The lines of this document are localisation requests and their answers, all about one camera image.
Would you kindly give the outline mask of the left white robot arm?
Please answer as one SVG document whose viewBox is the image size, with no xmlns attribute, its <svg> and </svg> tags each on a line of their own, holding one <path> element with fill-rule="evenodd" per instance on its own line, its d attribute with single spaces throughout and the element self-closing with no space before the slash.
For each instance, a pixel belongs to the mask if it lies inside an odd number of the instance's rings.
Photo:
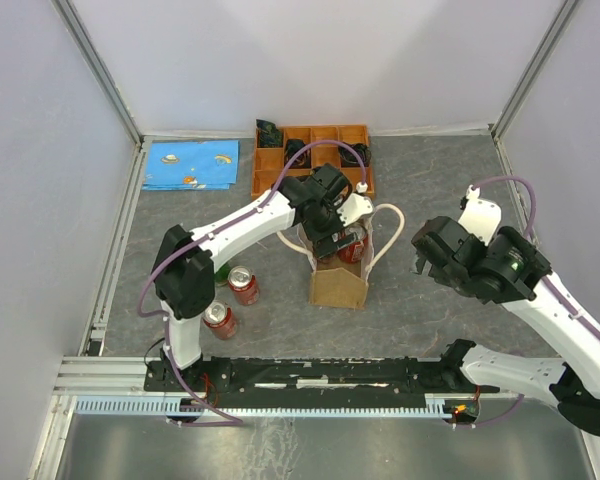
<svg viewBox="0 0 600 480">
<path fill-rule="evenodd" d="M 201 318 L 215 299 L 214 275 L 258 241 L 300 225 L 315 257 L 343 249 L 344 229 L 373 212 L 363 186 L 338 169 L 318 167 L 305 177 L 281 177 L 258 199 L 223 219 L 187 231 L 176 225 L 163 238 L 150 283 L 166 318 L 167 379 L 189 390 L 201 378 Z"/>
</svg>

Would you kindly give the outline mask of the canvas tote bag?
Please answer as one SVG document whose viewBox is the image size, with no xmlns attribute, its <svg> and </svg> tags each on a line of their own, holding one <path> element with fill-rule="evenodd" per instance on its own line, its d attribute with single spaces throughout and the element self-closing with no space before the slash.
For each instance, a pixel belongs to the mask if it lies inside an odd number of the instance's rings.
<svg viewBox="0 0 600 480">
<path fill-rule="evenodd" d="M 391 211 L 398 218 L 398 226 L 390 239 L 378 251 L 374 250 L 374 217 L 381 211 Z M 327 261 L 318 261 L 314 252 L 308 248 L 301 228 L 296 229 L 300 243 L 293 243 L 281 232 L 278 239 L 291 250 L 303 255 L 309 261 L 312 272 L 309 280 L 309 303 L 321 307 L 363 309 L 369 290 L 369 276 L 377 263 L 388 253 L 402 234 L 406 218 L 395 205 L 383 203 L 375 207 L 370 217 L 362 221 L 369 233 L 368 246 L 362 259 L 357 263 L 343 262 L 338 255 Z"/>
</svg>

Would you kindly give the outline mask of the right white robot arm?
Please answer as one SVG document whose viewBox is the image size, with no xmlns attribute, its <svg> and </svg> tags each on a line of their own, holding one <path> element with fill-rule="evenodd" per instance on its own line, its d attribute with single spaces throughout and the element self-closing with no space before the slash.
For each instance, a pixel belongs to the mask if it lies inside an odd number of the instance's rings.
<svg viewBox="0 0 600 480">
<path fill-rule="evenodd" d="M 473 383 L 516 392 L 556 408 L 572 425 L 600 437 L 600 327 L 546 257 L 510 226 L 484 242 L 446 216 L 427 221 L 411 243 L 417 273 L 461 296 L 501 306 L 557 354 L 525 358 L 464 341 L 463 356 L 438 368 L 443 386 L 461 391 Z"/>
</svg>

